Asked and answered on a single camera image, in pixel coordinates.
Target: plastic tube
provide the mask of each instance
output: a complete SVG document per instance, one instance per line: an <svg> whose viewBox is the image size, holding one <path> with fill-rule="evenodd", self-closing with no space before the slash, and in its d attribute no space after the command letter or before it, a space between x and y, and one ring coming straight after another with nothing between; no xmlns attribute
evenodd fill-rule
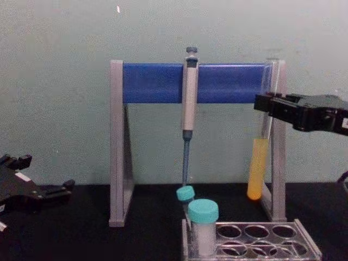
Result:
<svg viewBox="0 0 348 261"><path fill-rule="evenodd" d="M181 187L176 191L176 195L178 197L178 200L183 205L185 218L186 218L187 224L189 225L189 228L191 230L191 220L189 218L188 205L191 201L193 201L195 199L194 188L192 186Z"/></svg>
<svg viewBox="0 0 348 261"><path fill-rule="evenodd" d="M199 256L212 256L216 249L216 221L219 208L212 200L194 200L189 204L194 244Z"/></svg>

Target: wall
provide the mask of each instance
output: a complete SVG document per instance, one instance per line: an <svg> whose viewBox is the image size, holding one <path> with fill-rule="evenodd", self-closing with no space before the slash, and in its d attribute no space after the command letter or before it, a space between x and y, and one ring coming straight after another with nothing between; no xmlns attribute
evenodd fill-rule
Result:
<svg viewBox="0 0 348 261"><path fill-rule="evenodd" d="M202 63L279 57L289 92L346 96L347 10L344 0L2 0L0 153L31 153L24 173L40 184L109 183L109 60L182 62L190 45ZM180 105L129 111L136 181L179 182ZM255 119L250 104L200 105L191 180L247 181ZM346 137L287 131L288 181L346 170Z"/></svg>

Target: teal screw cap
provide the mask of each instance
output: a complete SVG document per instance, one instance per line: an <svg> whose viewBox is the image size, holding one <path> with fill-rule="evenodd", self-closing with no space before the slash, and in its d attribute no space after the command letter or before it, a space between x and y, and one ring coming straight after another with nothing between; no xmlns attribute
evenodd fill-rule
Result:
<svg viewBox="0 0 348 261"><path fill-rule="evenodd" d="M195 191L192 186L183 186L176 191L178 200L187 201L195 196Z"/></svg>
<svg viewBox="0 0 348 261"><path fill-rule="evenodd" d="M189 218L198 224L210 224L219 218L219 206L212 200L193 200L189 203Z"/></svg>

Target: pipette stand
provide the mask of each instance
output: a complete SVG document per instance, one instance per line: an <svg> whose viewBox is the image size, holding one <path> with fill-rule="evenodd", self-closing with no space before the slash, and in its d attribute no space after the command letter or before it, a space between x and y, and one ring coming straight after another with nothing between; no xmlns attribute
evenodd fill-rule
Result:
<svg viewBox="0 0 348 261"><path fill-rule="evenodd" d="M110 227L123 227L134 182L127 106L123 104L123 61L110 63Z"/></svg>
<svg viewBox="0 0 348 261"><path fill-rule="evenodd" d="M110 227L125 225L134 189L127 104L181 103L182 68L110 62ZM253 103L263 70L264 64L200 64L197 102ZM272 192L264 185L262 205L272 222L284 222L285 123L277 119L271 129L271 154Z"/></svg>

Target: black tabletop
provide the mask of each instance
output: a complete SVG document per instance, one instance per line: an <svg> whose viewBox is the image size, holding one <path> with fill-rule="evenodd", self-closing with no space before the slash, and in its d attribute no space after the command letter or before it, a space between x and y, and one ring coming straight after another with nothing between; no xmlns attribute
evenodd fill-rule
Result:
<svg viewBox="0 0 348 261"><path fill-rule="evenodd" d="M246 184L194 185L210 198L219 221L268 221ZM38 214L0 217L10 233L0 242L3 260L180 260L179 185L137 185L124 228L109 228L109 186L76 186L70 203ZM348 260L348 195L334 183L287 184L288 221L299 219L325 260Z"/></svg>

